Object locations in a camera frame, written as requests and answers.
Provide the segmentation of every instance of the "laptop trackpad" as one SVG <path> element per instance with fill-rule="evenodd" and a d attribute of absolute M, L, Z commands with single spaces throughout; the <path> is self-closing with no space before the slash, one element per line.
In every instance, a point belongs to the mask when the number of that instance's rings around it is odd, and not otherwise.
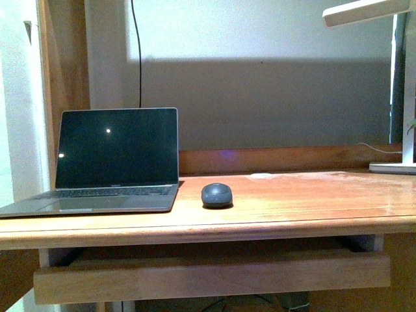
<path fill-rule="evenodd" d="M 61 211 L 62 213 L 83 213 L 96 209 L 119 209 L 124 206 L 128 197 L 93 197 L 93 198 L 61 198 L 41 209 L 41 211 Z"/>

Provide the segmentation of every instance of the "wireless mouse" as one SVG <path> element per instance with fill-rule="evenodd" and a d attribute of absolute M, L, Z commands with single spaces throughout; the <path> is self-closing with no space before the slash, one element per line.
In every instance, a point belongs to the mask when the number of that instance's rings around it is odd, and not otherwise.
<path fill-rule="evenodd" d="M 205 208 L 230 208 L 233 206 L 233 195 L 228 185 L 212 183 L 204 186 L 201 191 L 202 203 Z"/>

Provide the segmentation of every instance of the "white cable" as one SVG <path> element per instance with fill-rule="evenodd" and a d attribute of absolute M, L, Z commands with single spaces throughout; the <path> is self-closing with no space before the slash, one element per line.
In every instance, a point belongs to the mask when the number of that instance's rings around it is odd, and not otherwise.
<path fill-rule="evenodd" d="M 369 147 L 370 149 L 372 149 L 374 151 L 379 151 L 380 153 L 385 153 L 385 154 L 403 154 L 402 151 L 383 151 L 381 149 L 375 148 L 375 147 L 373 147 L 371 145 L 368 145 L 367 143 L 363 143 L 363 142 L 360 142 L 358 144 L 363 144 L 363 145 Z"/>
<path fill-rule="evenodd" d="M 291 307 L 288 312 L 300 309 L 301 307 L 309 307 L 309 302 L 307 304 L 299 305 L 298 307 Z"/>

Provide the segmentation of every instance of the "black screen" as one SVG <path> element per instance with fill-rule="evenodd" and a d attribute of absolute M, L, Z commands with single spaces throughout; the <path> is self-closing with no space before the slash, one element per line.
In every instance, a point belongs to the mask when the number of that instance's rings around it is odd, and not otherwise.
<path fill-rule="evenodd" d="M 178 183 L 177 110 L 64 112 L 56 187 Z"/>

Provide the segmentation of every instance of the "white desk lamp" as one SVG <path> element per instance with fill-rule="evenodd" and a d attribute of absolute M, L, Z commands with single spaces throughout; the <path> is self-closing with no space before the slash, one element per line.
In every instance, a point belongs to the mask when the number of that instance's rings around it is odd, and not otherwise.
<path fill-rule="evenodd" d="M 335 6 L 324 11 L 327 27 L 373 20 L 383 16 L 409 12 L 405 30 L 405 74 L 403 112 L 403 158 L 396 164 L 370 164 L 373 172 L 392 174 L 416 174 L 413 162 L 414 129 L 410 128 L 415 119 L 416 94 L 416 0 L 360 0 L 346 5 Z"/>

